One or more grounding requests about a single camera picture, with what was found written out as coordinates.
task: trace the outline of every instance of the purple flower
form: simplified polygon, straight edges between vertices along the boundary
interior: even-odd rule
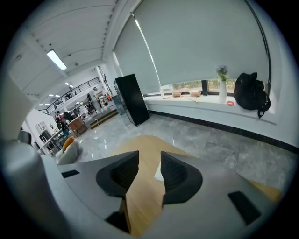
[[[218,65],[216,67],[216,71],[217,71],[217,73],[226,74],[228,72],[228,67],[225,65]]]

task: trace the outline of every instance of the baseboard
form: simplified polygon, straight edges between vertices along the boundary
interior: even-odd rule
[[[215,129],[220,129],[220,130],[224,130],[230,133],[234,133],[234,134],[239,134],[248,138],[252,138],[254,140],[258,140],[264,143],[268,143],[271,145],[274,145],[276,147],[279,148],[283,148],[285,150],[288,150],[292,153],[298,154],[299,155],[299,148],[287,144],[285,142],[261,135],[261,134],[257,134],[248,130],[244,130],[244,129],[240,129],[240,128],[236,128],[236,127],[231,127],[231,126],[227,126],[227,125],[222,125],[222,124],[218,124],[218,123],[213,123],[210,121],[205,121],[202,119],[194,119],[194,118],[189,118],[189,117],[185,117],[185,116],[180,116],[180,115],[176,115],[176,114],[168,114],[168,113],[163,113],[163,112],[157,112],[157,111],[149,111],[149,113],[151,114],[157,114],[157,115],[163,115],[163,116],[168,116],[170,118],[174,118],[174,119],[179,119],[179,120],[183,120],[183,121],[187,121],[187,122],[191,122],[194,124],[199,124],[199,125],[204,125],[204,126],[208,126],[211,128],[215,128]]]

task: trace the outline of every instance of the window sill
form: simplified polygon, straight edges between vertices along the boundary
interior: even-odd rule
[[[196,98],[198,102],[194,102],[186,97],[177,97],[177,98],[162,98],[161,96],[152,96],[144,97],[144,102],[146,105],[168,105],[168,106],[180,106],[188,108],[197,108],[204,109],[209,111],[218,111],[224,113],[231,113],[235,115],[240,115],[243,117],[249,117],[257,120],[267,121],[272,124],[277,124],[279,117],[275,114],[274,107],[265,112],[265,115],[259,119],[257,111],[249,111],[241,108],[235,101],[234,97],[227,96],[227,101],[234,102],[233,106],[228,106],[219,102],[219,96],[217,95],[208,95]]]

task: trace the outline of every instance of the roller blind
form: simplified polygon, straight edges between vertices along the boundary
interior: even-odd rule
[[[161,85],[258,73],[268,60],[258,24],[242,0],[144,0],[134,15],[153,56]]]
[[[142,94],[159,92],[154,65],[133,17],[124,27],[114,52],[123,75],[135,74]]]

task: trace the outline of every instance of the wooden table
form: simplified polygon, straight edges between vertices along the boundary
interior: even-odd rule
[[[161,151],[193,156],[158,137],[149,135],[138,136],[124,142],[112,152],[111,156],[135,150],[139,150],[139,171],[126,194],[126,200],[131,234],[138,237],[152,225],[162,210],[164,182],[154,178],[160,163]],[[280,199],[281,193],[276,188],[252,183],[271,200]]]
[[[81,115],[73,119],[68,125],[77,137],[87,130],[87,126],[81,119]]]

